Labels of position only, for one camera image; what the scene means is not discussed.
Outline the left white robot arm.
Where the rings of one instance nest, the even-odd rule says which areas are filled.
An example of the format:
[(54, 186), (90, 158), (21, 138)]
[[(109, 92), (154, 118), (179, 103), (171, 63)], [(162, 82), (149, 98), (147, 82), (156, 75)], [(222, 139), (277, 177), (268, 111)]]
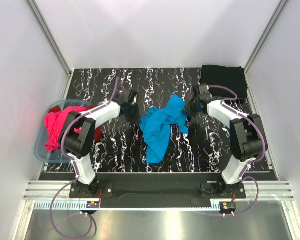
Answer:
[(101, 191), (93, 170), (90, 151), (95, 140), (95, 130), (106, 122), (124, 116), (129, 123), (140, 120), (138, 93), (125, 89), (113, 94), (109, 101), (83, 112), (70, 111), (59, 135), (62, 154), (70, 160), (75, 172), (71, 189), (85, 197), (93, 197)]

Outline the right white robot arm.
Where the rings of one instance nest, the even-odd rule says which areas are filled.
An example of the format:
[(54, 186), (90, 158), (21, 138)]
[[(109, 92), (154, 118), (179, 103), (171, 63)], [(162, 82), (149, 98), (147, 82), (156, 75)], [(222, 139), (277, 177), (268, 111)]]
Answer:
[(265, 157), (268, 144), (263, 122), (258, 114), (248, 115), (229, 106), (226, 102), (236, 101), (238, 95), (225, 86), (203, 83), (192, 90), (193, 97), (183, 111), (192, 118), (204, 113), (229, 129), (231, 158), (217, 182), (209, 190), (202, 190), (224, 197), (238, 188), (252, 164)]

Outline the blue t shirt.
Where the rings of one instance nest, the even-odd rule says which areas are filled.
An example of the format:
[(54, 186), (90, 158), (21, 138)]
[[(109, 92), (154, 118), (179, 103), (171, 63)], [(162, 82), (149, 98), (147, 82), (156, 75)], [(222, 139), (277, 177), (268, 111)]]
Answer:
[(189, 133), (185, 106), (186, 102), (174, 94), (164, 108), (153, 106), (141, 117), (139, 127), (147, 145), (147, 164), (159, 164), (164, 159), (171, 138), (171, 125), (176, 125), (182, 134)]

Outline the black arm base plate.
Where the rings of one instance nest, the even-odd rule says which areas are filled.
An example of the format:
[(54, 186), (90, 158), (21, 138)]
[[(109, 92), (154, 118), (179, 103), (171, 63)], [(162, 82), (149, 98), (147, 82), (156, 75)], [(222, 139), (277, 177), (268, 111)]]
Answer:
[(70, 198), (114, 198), (124, 194), (193, 195), (203, 199), (246, 198), (243, 183), (226, 185), (220, 173), (98, 173), (87, 186), (73, 183)]

